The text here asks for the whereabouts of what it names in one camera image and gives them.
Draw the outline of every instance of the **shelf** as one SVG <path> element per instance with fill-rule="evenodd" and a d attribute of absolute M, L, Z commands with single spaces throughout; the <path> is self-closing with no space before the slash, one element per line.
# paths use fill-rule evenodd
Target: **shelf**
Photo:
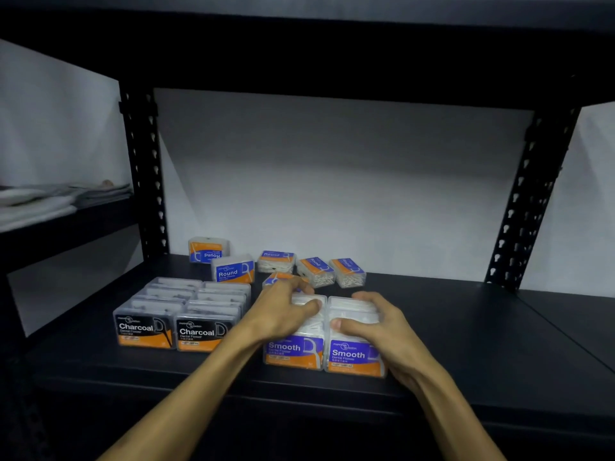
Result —
<path fill-rule="evenodd" d="M 115 10 L 73 10 L 83 2 L 73 1 L 71 9 L 51 0 L 45 4 L 61 9 L 0 9 L 0 38 L 158 88 L 531 110 L 615 100 L 601 64 L 615 48 L 612 0 L 406 0 L 441 6 L 431 11 L 398 9 L 399 0 L 353 0 L 341 10 L 340 0 L 295 0 L 272 14 L 259 0 L 238 3 L 236 13 L 233 0 L 217 0 L 215 9 L 207 9 L 212 0 L 200 8 L 200 0 L 105 0 Z M 531 16 L 526 8 L 470 15 L 452 9 L 459 3 L 540 8 L 528 8 Z M 301 14 L 300 6 L 323 11 Z M 378 14 L 382 6 L 394 17 Z M 587 14 L 594 10 L 599 15 Z"/>
<path fill-rule="evenodd" d="M 16 271 L 136 223 L 133 198 L 0 233 L 0 270 Z"/>
<path fill-rule="evenodd" d="M 615 298 L 545 291 L 519 297 L 615 372 Z"/>
<path fill-rule="evenodd" d="M 205 358 L 123 348 L 111 313 L 158 275 L 208 279 L 184 255 L 143 263 L 28 338 L 35 383 L 48 390 L 161 399 Z M 257 275 L 253 297 L 266 275 Z M 615 446 L 615 374 L 503 289 L 471 281 L 369 273 L 456 380 L 488 430 Z M 337 286 L 327 295 L 349 295 Z M 266 366 L 257 353 L 228 398 L 263 411 L 369 420 L 420 417 L 389 376 L 370 379 Z"/>

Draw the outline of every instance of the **wall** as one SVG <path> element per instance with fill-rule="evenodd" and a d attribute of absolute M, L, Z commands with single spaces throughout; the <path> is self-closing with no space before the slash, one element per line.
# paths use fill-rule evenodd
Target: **wall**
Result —
<path fill-rule="evenodd" d="M 615 296 L 615 103 L 584 108 L 521 287 Z"/>
<path fill-rule="evenodd" d="M 351 257 L 482 281 L 531 113 L 156 90 L 172 253 Z"/>
<path fill-rule="evenodd" d="M 0 185 L 130 182 L 118 101 L 117 81 L 0 40 Z M 26 332 L 140 256 L 138 230 L 130 227 L 11 273 Z"/>

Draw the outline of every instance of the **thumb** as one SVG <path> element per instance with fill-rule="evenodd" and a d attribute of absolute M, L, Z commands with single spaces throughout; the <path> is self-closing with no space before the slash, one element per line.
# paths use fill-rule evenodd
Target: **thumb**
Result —
<path fill-rule="evenodd" d="M 377 323 L 362 323 L 350 318 L 334 318 L 331 320 L 331 329 L 349 336 L 358 336 L 373 341 Z"/>
<path fill-rule="evenodd" d="M 311 301 L 308 301 L 303 305 L 296 306 L 296 308 L 299 309 L 298 313 L 303 318 L 302 321 L 306 321 L 308 318 L 318 314 L 321 307 L 322 302 L 320 302 L 318 299 L 312 299 Z"/>

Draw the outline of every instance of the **stack of folded fabric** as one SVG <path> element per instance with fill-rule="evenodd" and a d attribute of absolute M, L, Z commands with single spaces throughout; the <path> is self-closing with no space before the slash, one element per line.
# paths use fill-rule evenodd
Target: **stack of folded fabric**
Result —
<path fill-rule="evenodd" d="M 130 185 L 40 184 L 0 190 L 0 233 L 130 197 Z"/>

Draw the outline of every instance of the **person's left hand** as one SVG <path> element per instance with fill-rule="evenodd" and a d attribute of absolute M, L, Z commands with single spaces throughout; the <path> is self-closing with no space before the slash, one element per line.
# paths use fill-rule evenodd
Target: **person's left hand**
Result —
<path fill-rule="evenodd" d="M 262 342 L 292 335 L 322 307 L 317 299 L 304 305 L 292 304 L 290 298 L 297 288 L 305 294 L 314 294 L 314 288 L 301 277 L 280 279 L 266 286 L 238 326 L 249 328 L 253 337 Z"/>

